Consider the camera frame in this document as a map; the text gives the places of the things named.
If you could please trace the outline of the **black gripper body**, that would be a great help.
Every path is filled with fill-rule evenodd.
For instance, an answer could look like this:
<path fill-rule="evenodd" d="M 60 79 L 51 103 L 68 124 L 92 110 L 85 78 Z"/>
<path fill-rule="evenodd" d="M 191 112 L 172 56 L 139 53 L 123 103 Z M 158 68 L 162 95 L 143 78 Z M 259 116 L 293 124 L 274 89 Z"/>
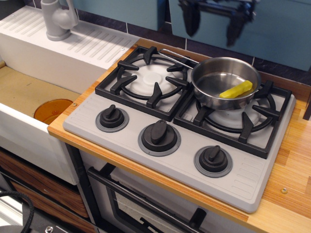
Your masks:
<path fill-rule="evenodd" d="M 220 4 L 220 0 L 179 0 L 178 5 L 181 7 L 186 4 L 198 5 L 199 11 L 216 14 L 224 17 L 245 17 L 247 22 L 253 20 L 253 15 L 255 11 L 255 6 L 257 4 L 256 0 L 236 0 L 238 6 L 235 8 L 233 6 L 225 6 Z"/>

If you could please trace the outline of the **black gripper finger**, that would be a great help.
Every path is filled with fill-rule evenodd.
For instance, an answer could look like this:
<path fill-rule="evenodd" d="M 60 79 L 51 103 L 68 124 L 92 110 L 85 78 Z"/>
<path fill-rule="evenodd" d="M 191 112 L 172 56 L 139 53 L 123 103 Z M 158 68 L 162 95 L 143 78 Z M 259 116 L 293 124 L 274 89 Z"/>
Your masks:
<path fill-rule="evenodd" d="M 200 24 L 200 11 L 198 5 L 186 4 L 182 7 L 186 33 L 192 37 L 196 34 Z"/>
<path fill-rule="evenodd" d="M 236 40 L 240 37 L 247 18 L 245 17 L 231 17 L 226 32 L 226 46 L 231 47 L 235 45 Z"/>

